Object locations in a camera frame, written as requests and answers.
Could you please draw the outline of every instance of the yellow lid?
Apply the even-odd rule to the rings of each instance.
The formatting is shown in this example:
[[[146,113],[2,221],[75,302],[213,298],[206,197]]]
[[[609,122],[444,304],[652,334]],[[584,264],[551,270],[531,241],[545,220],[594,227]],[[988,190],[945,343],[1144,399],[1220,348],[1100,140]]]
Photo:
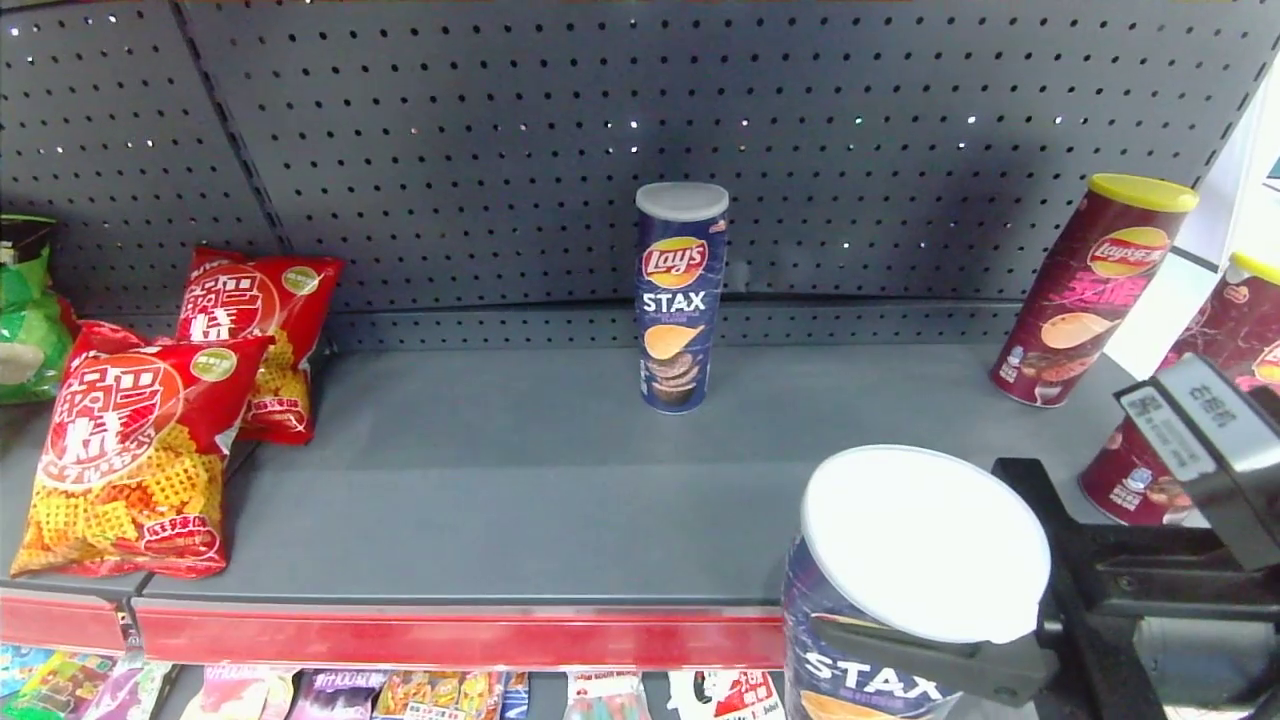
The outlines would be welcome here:
[[[1236,250],[1231,254],[1231,264],[1251,275],[1257,275],[1267,281],[1271,284],[1280,284],[1280,264],[1274,261],[1268,263],[1254,252]]]
[[[1089,176],[1089,190],[1116,202],[1157,213],[1190,213],[1199,202],[1199,193],[1189,187],[1119,173]]]

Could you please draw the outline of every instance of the green snack bag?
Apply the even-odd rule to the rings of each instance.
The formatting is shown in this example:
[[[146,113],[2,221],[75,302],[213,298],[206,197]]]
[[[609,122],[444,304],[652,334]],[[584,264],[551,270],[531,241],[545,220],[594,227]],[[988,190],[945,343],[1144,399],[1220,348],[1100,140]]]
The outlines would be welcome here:
[[[114,661],[100,655],[58,651],[4,706],[13,720],[79,720]]]
[[[0,215],[0,405],[52,400],[72,336],[49,291],[49,245],[58,223]]]

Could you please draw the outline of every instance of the hanging snack packet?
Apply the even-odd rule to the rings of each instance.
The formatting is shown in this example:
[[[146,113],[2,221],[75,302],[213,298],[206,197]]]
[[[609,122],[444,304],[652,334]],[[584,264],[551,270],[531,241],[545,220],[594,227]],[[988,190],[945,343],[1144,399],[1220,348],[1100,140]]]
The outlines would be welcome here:
[[[148,347],[129,331],[86,322],[10,573],[202,578],[225,568],[227,452],[270,342]]]
[[[81,720],[147,720],[169,692],[173,665],[151,662],[132,651],[115,662],[111,675]]]
[[[680,670],[667,674],[680,720],[786,720],[768,673],[759,670]]]
[[[257,373],[241,437],[305,445],[315,434],[308,359],[320,341],[342,260],[259,258],[197,247],[178,318],[179,341],[275,338]]]
[[[383,687],[374,707],[379,720],[497,720],[503,673],[401,670]]]
[[[81,720],[111,673],[99,655],[55,652],[4,706],[13,720]]]
[[[42,647],[0,644],[0,697],[22,689],[52,656],[54,651]]]
[[[289,720],[369,720],[385,670],[307,670]]]
[[[58,223],[0,215],[0,405],[52,400],[72,336],[49,291],[49,245]]]
[[[564,720],[652,720],[639,673],[568,674]]]
[[[205,684],[179,720],[261,720],[280,673],[266,665],[206,665]]]
[[[529,717],[529,673],[512,673],[502,693],[502,720]]]
[[[259,720],[284,720],[293,705],[293,675],[297,669],[273,667],[266,676],[266,702]]]

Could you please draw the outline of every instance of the white lid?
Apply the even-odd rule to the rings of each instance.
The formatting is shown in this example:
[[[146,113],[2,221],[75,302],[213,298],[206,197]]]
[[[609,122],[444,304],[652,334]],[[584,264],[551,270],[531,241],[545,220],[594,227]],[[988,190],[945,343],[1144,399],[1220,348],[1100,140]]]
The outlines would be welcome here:
[[[728,191],[705,182],[655,182],[636,191],[636,208],[659,220],[696,223],[728,210]]]
[[[891,628],[1007,643],[1038,624],[1044,528],[1010,487],[963,460],[900,445],[836,454],[809,478],[801,523],[827,579]]]

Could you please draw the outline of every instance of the red chip can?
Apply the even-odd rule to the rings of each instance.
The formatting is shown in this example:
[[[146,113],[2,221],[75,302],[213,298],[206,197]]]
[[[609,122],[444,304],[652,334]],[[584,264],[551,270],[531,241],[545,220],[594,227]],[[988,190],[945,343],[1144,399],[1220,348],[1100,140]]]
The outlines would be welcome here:
[[[1280,392],[1280,263],[1233,254],[1160,370],[1188,352],[1217,365],[1245,392],[1260,386]],[[1192,511],[1190,496],[1128,419],[1080,474],[1080,489],[1098,510],[1126,525],[1178,525]]]
[[[991,370],[996,387],[1039,407],[1066,402],[1198,201],[1194,190],[1161,179],[1092,176]]]

